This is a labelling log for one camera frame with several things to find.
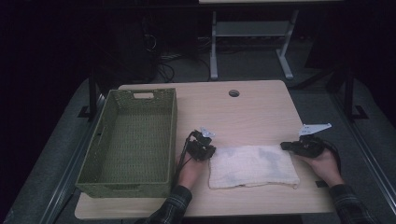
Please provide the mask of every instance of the white cloth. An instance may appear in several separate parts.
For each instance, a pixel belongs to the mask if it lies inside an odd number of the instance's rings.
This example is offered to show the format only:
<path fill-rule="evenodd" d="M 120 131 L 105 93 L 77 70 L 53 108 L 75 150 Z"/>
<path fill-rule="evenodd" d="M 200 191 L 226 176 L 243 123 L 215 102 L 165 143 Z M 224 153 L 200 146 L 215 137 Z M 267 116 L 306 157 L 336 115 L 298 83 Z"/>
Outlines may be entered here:
<path fill-rule="evenodd" d="M 300 184 L 288 151 L 276 146 L 217 148 L 210 159 L 209 187 L 227 189 L 267 184 Z"/>

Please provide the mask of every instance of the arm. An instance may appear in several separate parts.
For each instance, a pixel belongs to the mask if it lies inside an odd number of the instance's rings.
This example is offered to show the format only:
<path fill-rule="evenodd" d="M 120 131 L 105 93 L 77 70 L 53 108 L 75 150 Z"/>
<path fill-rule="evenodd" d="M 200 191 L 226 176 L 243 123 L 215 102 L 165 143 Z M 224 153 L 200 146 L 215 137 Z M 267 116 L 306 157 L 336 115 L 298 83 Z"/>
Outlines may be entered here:
<path fill-rule="evenodd" d="M 181 170 L 177 185 L 172 189 L 170 196 L 145 223 L 179 223 L 184 217 L 192 199 L 191 190 L 206 165 L 206 161 L 191 159 L 189 153 L 186 153 L 185 161 L 187 163 Z"/>
<path fill-rule="evenodd" d="M 380 223 L 358 199 L 352 187 L 346 185 L 338 171 L 335 157 L 329 149 L 325 149 L 316 158 L 297 155 L 295 157 L 306 161 L 314 172 L 329 185 L 335 210 L 342 223 Z"/>

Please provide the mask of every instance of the sleeve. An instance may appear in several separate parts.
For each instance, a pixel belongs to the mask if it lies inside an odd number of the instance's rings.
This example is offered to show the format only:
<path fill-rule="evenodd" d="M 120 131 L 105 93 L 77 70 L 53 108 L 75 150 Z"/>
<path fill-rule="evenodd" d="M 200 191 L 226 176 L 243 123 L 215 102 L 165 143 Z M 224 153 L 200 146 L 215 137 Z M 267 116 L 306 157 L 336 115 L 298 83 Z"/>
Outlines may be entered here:
<path fill-rule="evenodd" d="M 161 208 L 153 213 L 144 223 L 176 224 L 186 213 L 192 199 L 191 192 L 183 186 L 176 186 Z"/>
<path fill-rule="evenodd" d="M 352 187 L 336 185 L 330 189 L 330 195 L 341 223 L 380 223 L 358 199 Z"/>

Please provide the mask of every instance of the hand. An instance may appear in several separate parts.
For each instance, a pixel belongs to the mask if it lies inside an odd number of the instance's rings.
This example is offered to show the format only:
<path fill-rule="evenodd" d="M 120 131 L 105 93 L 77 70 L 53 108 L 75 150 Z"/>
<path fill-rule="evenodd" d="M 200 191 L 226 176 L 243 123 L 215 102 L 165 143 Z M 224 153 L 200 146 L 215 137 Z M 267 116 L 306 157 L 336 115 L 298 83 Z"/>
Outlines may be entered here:
<path fill-rule="evenodd" d="M 196 180 L 204 170 L 207 161 L 196 161 L 187 152 L 183 162 L 187 163 L 181 169 L 177 183 L 189 190 L 192 190 Z"/>
<path fill-rule="evenodd" d="M 337 161 L 329 149 L 325 148 L 322 154 L 316 158 L 307 158 L 295 155 L 296 158 L 306 161 L 320 178 L 322 178 L 327 185 L 332 186 L 345 184 L 345 181 L 340 175 L 337 168 Z"/>

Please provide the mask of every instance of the basket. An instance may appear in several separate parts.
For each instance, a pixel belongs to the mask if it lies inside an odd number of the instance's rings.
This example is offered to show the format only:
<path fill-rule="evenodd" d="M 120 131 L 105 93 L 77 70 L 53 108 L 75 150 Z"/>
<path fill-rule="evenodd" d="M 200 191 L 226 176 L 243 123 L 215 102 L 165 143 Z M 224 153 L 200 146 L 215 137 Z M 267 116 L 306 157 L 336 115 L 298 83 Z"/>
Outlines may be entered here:
<path fill-rule="evenodd" d="M 110 91 L 76 187 L 93 198 L 167 197 L 176 128 L 175 89 Z"/>

